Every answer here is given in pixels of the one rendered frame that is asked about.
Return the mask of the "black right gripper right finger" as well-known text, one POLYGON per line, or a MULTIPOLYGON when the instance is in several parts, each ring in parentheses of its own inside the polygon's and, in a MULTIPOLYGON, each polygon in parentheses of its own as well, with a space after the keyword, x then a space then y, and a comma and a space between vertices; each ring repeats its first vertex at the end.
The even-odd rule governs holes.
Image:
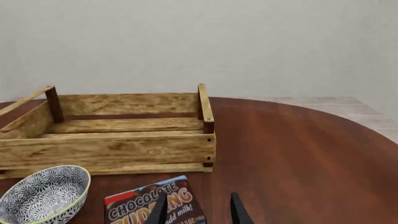
POLYGON ((254 224, 241 201, 239 194, 233 192, 230 198, 232 224, 254 224))

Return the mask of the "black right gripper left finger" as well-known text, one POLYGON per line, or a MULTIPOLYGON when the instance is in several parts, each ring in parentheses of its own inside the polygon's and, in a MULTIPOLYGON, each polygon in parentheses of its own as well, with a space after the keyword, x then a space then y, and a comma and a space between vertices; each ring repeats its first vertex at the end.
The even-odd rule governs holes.
POLYGON ((159 195, 155 206, 146 219, 146 224, 165 224, 167 219, 167 194, 159 195))

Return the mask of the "wooden slat tray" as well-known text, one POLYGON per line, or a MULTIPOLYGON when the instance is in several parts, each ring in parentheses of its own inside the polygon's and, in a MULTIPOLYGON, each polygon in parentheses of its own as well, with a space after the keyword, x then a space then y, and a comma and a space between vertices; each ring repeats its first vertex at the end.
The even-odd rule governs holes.
POLYGON ((93 175, 211 172, 208 91, 59 95, 48 86, 0 109, 0 179, 53 166, 93 175))

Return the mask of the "chocolate pudding box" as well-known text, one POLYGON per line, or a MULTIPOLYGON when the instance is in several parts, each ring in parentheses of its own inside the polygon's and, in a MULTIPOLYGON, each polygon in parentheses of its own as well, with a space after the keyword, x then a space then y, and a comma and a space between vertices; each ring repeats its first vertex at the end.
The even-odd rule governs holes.
POLYGON ((160 195, 167 195, 165 224, 207 224, 186 176, 163 180, 104 198, 105 224, 145 224, 160 195))

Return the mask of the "patterned black-and-white bowl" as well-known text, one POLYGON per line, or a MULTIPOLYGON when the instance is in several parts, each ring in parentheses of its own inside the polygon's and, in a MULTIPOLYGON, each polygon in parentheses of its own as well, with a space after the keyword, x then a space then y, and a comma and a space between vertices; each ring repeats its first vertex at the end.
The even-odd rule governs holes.
POLYGON ((0 198, 0 224, 66 224, 82 208, 91 175, 80 166, 29 175, 0 198))

